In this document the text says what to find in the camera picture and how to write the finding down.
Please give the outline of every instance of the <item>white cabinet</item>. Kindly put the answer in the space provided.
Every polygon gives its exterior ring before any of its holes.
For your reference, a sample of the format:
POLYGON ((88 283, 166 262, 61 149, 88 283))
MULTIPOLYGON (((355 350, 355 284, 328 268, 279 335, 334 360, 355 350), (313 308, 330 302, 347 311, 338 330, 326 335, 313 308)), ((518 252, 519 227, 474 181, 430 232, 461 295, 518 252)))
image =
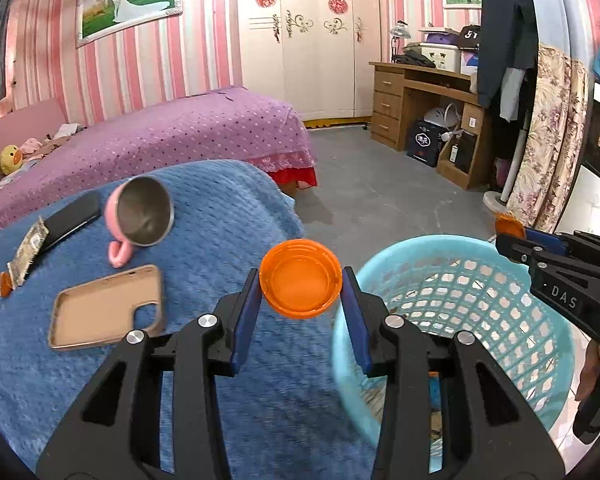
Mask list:
POLYGON ((303 120, 371 115, 379 0, 238 0, 238 13, 247 88, 303 120))

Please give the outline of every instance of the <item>bride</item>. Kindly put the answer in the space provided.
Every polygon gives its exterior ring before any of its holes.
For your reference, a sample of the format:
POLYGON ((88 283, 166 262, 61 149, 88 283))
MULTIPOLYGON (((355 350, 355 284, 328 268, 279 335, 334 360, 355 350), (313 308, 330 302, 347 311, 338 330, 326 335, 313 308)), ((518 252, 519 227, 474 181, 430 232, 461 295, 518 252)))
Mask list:
POLYGON ((169 2, 155 2, 154 4, 134 5, 128 0, 113 0, 114 23, 127 22, 135 18, 142 18, 152 12, 158 12, 169 7, 169 2))

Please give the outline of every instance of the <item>purple bedspread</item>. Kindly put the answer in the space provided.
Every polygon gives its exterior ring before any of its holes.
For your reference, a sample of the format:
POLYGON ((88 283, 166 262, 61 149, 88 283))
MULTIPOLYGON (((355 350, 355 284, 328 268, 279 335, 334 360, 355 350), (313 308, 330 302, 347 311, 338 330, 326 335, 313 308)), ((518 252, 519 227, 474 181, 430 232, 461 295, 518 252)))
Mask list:
POLYGON ((90 126, 0 190, 0 230, 78 191, 190 160, 230 158, 267 173, 312 168, 291 106, 244 88, 177 99, 90 126))

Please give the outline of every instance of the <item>striped wallpaper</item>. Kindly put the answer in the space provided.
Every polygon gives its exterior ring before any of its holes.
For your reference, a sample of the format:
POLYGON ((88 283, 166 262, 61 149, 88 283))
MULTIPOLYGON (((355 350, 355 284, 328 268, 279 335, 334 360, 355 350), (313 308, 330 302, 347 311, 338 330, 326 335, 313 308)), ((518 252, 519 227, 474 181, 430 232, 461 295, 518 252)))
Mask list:
MULTIPOLYGON (((587 43, 591 54, 600 47, 600 0, 578 0, 587 43)), ((419 28, 432 24, 460 31, 465 25, 480 23, 477 9, 445 9, 443 0, 380 0, 382 61, 391 57, 391 38, 388 31, 397 20, 409 23, 412 39, 423 40, 419 28)))
POLYGON ((76 49, 77 0, 15 0, 16 108, 55 97, 70 122, 93 124, 241 84, 237 0, 184 0, 181 16, 76 49))

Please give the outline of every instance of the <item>plastic basket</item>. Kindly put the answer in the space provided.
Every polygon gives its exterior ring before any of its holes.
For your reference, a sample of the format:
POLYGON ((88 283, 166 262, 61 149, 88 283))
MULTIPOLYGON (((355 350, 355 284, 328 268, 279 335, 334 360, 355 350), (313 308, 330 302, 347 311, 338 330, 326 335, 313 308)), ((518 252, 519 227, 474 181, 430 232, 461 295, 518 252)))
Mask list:
MULTIPOLYGON (((526 266, 494 246, 451 235, 412 238, 369 260, 356 274, 360 289, 381 296, 392 314, 421 330, 451 337, 470 330, 500 364, 549 430, 562 411, 573 378, 568 322, 530 294, 526 266)), ((339 308, 333 335, 333 371, 344 406, 358 431, 376 446, 384 378, 367 379, 356 364, 339 308), (371 398, 381 399, 379 406, 371 398)), ((440 441, 430 469, 442 466, 440 441)))

